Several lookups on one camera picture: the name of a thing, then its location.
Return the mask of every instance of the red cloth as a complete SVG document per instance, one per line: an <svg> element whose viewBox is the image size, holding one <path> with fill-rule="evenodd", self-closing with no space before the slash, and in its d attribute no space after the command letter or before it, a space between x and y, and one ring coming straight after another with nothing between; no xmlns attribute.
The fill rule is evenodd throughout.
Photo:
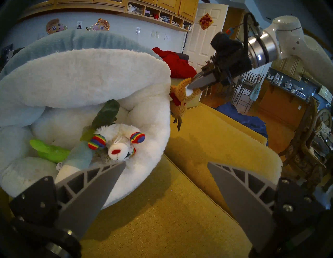
<svg viewBox="0 0 333 258"><path fill-rule="evenodd" d="M188 64L188 61L180 59L179 56L172 51L162 51L159 48L153 48L164 62L166 62L171 70L171 78L192 78L196 75L196 71Z"/></svg>

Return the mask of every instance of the pet bed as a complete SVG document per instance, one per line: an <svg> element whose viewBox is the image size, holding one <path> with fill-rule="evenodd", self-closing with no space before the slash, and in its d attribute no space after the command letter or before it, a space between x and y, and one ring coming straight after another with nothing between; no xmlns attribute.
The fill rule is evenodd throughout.
<svg viewBox="0 0 333 258"><path fill-rule="evenodd" d="M0 186L17 196L56 164L33 138L72 149L104 103L116 123L146 135L104 207L131 193L159 162L170 134L170 69L152 50L110 32L61 31L28 45L0 73Z"/></svg>

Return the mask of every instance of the knitted giraffe toy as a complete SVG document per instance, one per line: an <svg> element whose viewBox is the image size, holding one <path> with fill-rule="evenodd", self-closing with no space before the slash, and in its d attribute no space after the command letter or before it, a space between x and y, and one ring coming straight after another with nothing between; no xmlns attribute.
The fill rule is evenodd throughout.
<svg viewBox="0 0 333 258"><path fill-rule="evenodd" d="M182 124L181 118L186 112L186 103L194 99L203 91L202 88L197 88L193 90L191 95L186 96L186 86L192 81L193 78L187 78L179 83L178 86L171 86L170 89L170 97L172 98L172 101L170 101L170 110L172 117L175 118L173 123L175 124L178 121L178 131L180 130Z"/></svg>

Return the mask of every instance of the rainbow striped ear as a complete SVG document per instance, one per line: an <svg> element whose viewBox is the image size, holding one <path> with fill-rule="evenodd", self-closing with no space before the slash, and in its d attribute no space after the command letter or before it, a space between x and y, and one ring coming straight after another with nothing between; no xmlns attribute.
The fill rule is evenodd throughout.
<svg viewBox="0 0 333 258"><path fill-rule="evenodd" d="M146 136L144 133L141 132L135 132L131 135L131 143L141 143L145 140Z"/></svg>
<svg viewBox="0 0 333 258"><path fill-rule="evenodd" d="M88 147L90 149L98 149L104 148L106 146L106 140L104 136L100 134L96 134L94 137L91 138L90 142L88 142Z"/></svg>

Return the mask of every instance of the green plush toy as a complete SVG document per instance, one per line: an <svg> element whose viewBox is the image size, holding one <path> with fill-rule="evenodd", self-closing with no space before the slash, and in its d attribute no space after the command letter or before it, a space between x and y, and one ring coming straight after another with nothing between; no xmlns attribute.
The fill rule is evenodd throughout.
<svg viewBox="0 0 333 258"><path fill-rule="evenodd" d="M47 159L49 161L59 163L64 161L70 150L61 148L59 146L48 145L41 140L30 140L30 145L37 150L40 158Z"/></svg>

